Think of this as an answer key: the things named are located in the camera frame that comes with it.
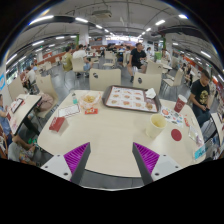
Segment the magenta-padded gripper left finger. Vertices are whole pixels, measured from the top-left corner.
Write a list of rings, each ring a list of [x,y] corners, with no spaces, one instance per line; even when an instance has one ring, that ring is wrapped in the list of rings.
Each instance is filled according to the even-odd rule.
[[[42,169],[79,185],[90,152],[90,143],[87,142],[64,155],[54,155],[42,166]]]

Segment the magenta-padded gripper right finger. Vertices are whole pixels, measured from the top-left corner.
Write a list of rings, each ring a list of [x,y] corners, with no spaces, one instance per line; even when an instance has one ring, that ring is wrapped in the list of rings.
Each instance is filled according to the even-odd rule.
[[[170,156],[158,154],[138,143],[133,143],[132,153],[145,185],[182,169]]]

